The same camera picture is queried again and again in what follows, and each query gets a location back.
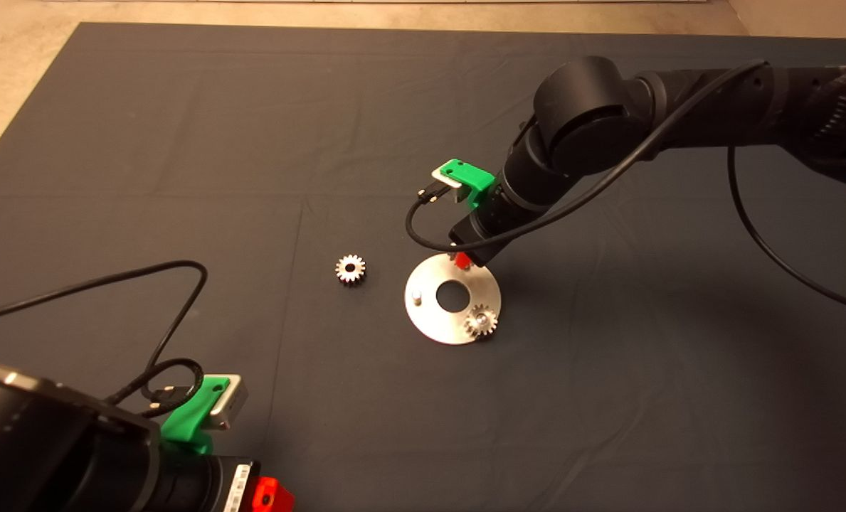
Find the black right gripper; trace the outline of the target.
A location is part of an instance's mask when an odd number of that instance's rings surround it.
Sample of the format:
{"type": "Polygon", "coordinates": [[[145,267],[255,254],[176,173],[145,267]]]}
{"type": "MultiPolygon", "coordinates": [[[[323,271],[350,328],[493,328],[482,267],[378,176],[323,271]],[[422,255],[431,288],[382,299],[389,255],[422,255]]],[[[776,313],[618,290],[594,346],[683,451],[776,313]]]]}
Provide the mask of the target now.
{"type": "MultiPolygon", "coordinates": [[[[517,229],[529,221],[529,210],[514,202],[503,188],[491,188],[478,207],[449,230],[449,239],[456,245],[482,242],[517,229]]],[[[453,262],[461,271],[468,271],[472,267],[472,260],[465,252],[454,252],[453,262]]]]}

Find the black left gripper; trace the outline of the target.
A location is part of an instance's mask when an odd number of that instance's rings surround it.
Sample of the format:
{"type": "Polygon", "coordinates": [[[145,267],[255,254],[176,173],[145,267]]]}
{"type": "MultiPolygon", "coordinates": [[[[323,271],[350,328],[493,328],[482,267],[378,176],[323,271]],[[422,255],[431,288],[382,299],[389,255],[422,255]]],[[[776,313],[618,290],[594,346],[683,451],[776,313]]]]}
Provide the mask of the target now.
{"type": "Polygon", "coordinates": [[[260,461],[253,458],[163,454],[159,510],[292,512],[295,496],[279,480],[259,476],[260,461]]]}

